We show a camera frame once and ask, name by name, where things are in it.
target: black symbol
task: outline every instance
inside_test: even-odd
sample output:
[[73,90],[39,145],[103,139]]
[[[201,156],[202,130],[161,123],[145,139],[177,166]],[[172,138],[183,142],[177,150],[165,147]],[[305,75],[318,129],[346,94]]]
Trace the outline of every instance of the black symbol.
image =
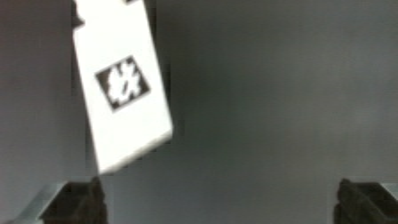
[[96,74],[96,78],[115,110],[149,92],[144,75],[131,56]]

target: white card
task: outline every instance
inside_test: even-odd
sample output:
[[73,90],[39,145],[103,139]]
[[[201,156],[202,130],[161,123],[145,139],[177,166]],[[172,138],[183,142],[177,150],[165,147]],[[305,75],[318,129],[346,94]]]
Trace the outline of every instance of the white card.
[[170,139],[156,53],[142,0],[78,0],[74,48],[99,174]]

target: gray wall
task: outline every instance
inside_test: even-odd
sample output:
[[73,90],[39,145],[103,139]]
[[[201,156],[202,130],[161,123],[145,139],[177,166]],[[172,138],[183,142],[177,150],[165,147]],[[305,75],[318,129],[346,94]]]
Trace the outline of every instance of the gray wall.
[[[103,177],[110,223],[330,223],[341,178],[398,181],[398,2],[149,6],[176,135]],[[92,173],[65,8],[0,3],[0,221]]]

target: black object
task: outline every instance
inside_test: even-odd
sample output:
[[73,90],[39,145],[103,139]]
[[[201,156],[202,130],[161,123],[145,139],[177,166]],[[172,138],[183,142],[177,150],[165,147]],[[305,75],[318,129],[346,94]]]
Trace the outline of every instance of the black object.
[[108,224],[105,194],[99,179],[49,185],[14,221],[14,224]]
[[343,179],[334,208],[334,224],[398,224],[398,201],[375,182]]
[[83,21],[78,18],[76,2],[71,1],[71,27],[76,28],[81,24]]

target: gray background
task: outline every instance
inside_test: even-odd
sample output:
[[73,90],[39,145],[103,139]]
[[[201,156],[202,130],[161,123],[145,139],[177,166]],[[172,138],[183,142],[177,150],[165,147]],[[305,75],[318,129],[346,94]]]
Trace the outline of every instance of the gray background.
[[[341,178],[398,182],[398,2],[147,7],[176,134],[101,178],[110,223],[330,224]],[[2,223],[94,174],[65,0],[0,1],[0,105]]]

